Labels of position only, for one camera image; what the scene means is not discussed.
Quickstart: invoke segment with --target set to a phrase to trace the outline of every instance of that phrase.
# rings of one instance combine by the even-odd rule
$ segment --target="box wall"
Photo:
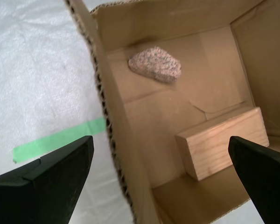
[[[106,61],[103,47],[95,29],[95,22],[81,0],[70,1],[70,5],[72,11],[75,12],[74,17],[77,19],[83,35],[93,43],[93,57],[95,57],[95,63],[99,65],[98,72],[101,74],[104,88],[102,100],[106,98],[107,109],[111,112],[108,117],[113,129],[112,139],[116,144],[115,153],[120,159],[120,161],[115,161],[115,165],[116,162],[119,162],[119,166],[122,168],[137,221],[140,224],[158,224],[159,217],[155,209],[147,175],[138,154],[138,144],[130,131],[126,111]]]
[[[106,51],[229,25],[262,0],[145,0],[100,8]]]
[[[280,136],[280,0],[265,0],[231,27],[267,133]]]

